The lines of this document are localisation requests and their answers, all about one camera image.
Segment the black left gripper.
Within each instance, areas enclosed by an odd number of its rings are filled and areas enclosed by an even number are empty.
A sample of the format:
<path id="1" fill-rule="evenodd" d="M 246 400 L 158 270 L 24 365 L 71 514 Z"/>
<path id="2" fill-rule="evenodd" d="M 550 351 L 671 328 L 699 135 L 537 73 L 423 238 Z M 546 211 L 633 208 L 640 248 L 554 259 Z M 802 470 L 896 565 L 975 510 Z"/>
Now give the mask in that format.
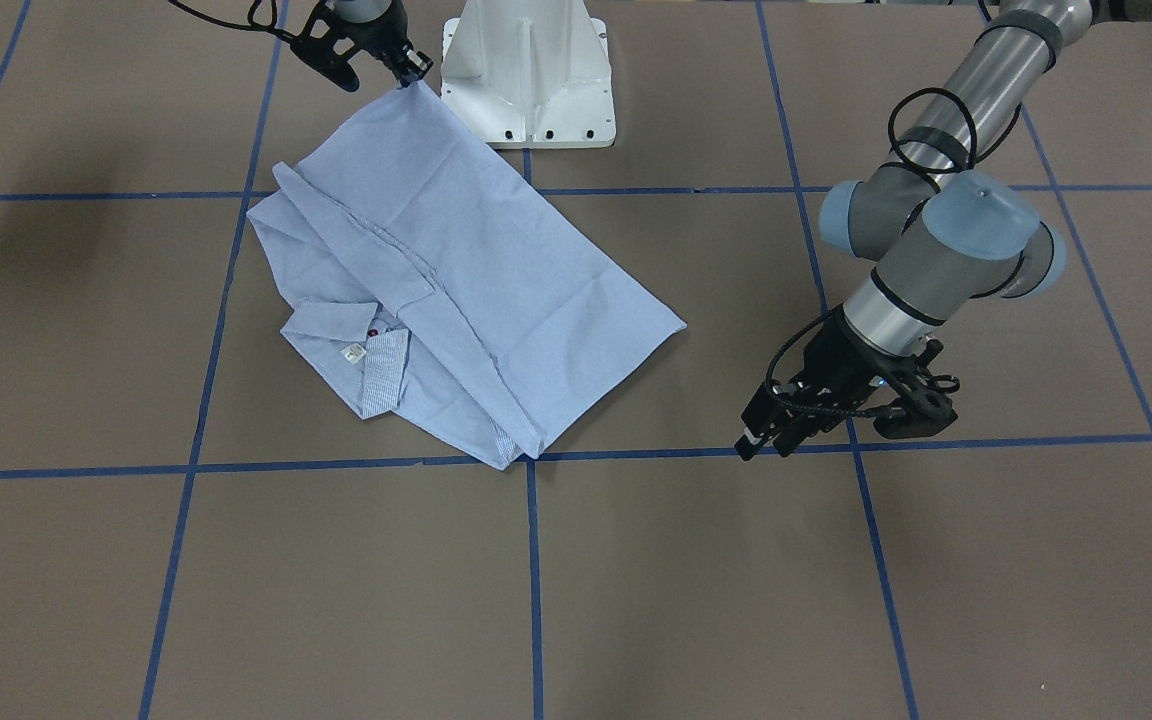
<path id="1" fill-rule="evenodd" d="M 787 381 L 776 381 L 774 372 L 782 356 L 809 331 L 814 336 L 803 350 L 803 367 Z M 931 373 L 929 365 L 937 356 L 934 338 L 916 340 L 915 350 L 890 355 L 870 346 L 847 323 L 844 309 L 833 306 L 828 314 L 795 333 L 770 361 L 761 382 L 741 411 L 742 434 L 733 445 L 736 455 L 750 461 L 774 442 L 776 454 L 787 457 L 808 439 L 836 429 L 842 420 L 876 420 L 881 407 L 897 397 L 884 378 L 915 370 Z"/>

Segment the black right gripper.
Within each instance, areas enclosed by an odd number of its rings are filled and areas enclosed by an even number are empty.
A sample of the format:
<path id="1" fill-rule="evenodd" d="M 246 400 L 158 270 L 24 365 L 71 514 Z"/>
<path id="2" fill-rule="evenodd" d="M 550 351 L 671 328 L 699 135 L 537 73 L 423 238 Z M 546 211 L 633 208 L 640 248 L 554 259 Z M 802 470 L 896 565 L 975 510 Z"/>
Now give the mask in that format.
<path id="1" fill-rule="evenodd" d="M 332 1 L 348 40 L 346 54 L 366 53 L 391 65 L 399 86 L 410 88 L 426 77 L 434 60 L 411 45 L 402 1 Z"/>

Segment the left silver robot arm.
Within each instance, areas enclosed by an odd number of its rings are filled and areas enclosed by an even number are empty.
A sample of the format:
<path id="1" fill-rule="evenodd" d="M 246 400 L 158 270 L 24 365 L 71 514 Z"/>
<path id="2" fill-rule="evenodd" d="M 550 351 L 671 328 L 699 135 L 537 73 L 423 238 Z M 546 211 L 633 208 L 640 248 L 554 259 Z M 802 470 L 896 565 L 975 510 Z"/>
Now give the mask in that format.
<path id="1" fill-rule="evenodd" d="M 982 162 L 1062 51 L 1111 22 L 1152 22 L 1152 1 L 1001 1 L 943 85 L 896 104 L 886 162 L 833 187 L 818 217 L 823 241 L 872 268 L 797 333 L 806 341 L 799 372 L 778 381 L 772 357 L 741 414 L 742 460 L 767 446 L 791 455 L 852 418 L 886 439 L 952 427 L 960 382 L 931 370 L 943 347 L 938 331 L 970 300 L 1046 290 L 1068 262 L 1061 234 Z M 905 104 L 919 100 L 925 109 L 900 129 Z"/>

